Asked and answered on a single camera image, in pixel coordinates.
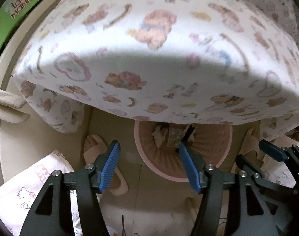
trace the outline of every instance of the bolt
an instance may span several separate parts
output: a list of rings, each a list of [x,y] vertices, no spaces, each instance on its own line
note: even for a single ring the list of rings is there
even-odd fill
[[[58,176],[60,174],[60,171],[59,170],[54,170],[52,172],[52,176]]]
[[[212,164],[207,164],[207,169],[208,170],[213,170],[214,169],[214,166]]]
[[[93,167],[94,167],[94,164],[92,164],[92,163],[88,163],[88,164],[85,165],[85,169],[87,169],[87,170],[90,170]]]
[[[246,177],[247,176],[247,172],[245,170],[241,170],[239,172],[239,174],[242,176],[242,177]]]

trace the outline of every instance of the tablecloth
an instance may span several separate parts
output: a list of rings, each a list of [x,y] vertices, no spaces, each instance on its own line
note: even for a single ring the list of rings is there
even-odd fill
[[[85,103],[135,120],[261,120],[273,139],[299,125],[297,44],[292,0],[61,0],[13,75],[60,132]]]

